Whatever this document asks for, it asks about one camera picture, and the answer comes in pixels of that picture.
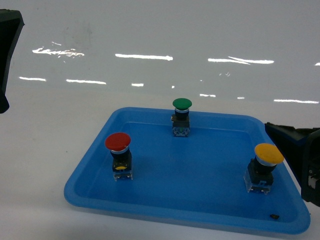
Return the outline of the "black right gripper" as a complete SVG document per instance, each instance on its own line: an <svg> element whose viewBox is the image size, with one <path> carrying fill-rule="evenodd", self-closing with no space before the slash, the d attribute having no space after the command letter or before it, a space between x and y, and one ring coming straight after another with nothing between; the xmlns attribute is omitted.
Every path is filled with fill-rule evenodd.
<svg viewBox="0 0 320 240"><path fill-rule="evenodd" d="M320 205L320 129L264 124L301 188L301 198Z"/></svg>

